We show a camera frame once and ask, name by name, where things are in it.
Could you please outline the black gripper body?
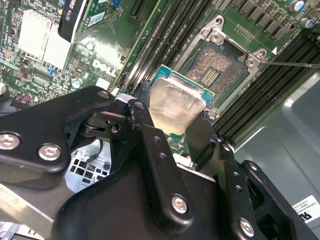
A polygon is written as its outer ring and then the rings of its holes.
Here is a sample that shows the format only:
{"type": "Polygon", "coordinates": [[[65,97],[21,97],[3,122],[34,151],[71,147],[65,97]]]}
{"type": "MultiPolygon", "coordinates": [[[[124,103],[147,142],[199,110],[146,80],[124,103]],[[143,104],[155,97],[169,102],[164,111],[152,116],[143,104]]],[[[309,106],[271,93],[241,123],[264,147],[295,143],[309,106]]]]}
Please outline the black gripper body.
{"type": "Polygon", "coordinates": [[[56,240],[224,240],[218,185],[174,163],[131,163],[72,196],[56,240]]]}

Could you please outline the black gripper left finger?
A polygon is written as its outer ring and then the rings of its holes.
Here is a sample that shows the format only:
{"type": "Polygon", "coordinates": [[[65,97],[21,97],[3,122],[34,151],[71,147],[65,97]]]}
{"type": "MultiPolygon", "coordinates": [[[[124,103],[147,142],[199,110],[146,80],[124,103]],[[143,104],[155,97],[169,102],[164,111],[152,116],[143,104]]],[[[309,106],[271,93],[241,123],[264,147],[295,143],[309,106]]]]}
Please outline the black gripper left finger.
{"type": "Polygon", "coordinates": [[[163,229],[187,229],[195,213],[162,130],[146,105],[123,102],[98,86],[57,97],[0,119],[0,181],[44,191],[59,186],[71,153],[96,139],[108,139],[111,171],[139,161],[155,222],[163,229]],[[174,196],[186,211],[173,206],[174,196]]]}

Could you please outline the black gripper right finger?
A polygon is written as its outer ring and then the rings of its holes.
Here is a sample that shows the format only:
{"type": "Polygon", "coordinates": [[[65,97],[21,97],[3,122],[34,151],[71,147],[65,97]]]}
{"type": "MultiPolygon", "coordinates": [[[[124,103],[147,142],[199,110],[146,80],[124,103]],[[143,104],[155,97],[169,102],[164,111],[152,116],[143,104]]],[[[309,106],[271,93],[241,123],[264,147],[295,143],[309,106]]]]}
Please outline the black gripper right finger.
{"type": "Polygon", "coordinates": [[[189,126],[191,160],[218,187],[218,223],[224,240],[310,240],[312,230],[263,170],[239,163],[202,111],[189,126]]]}

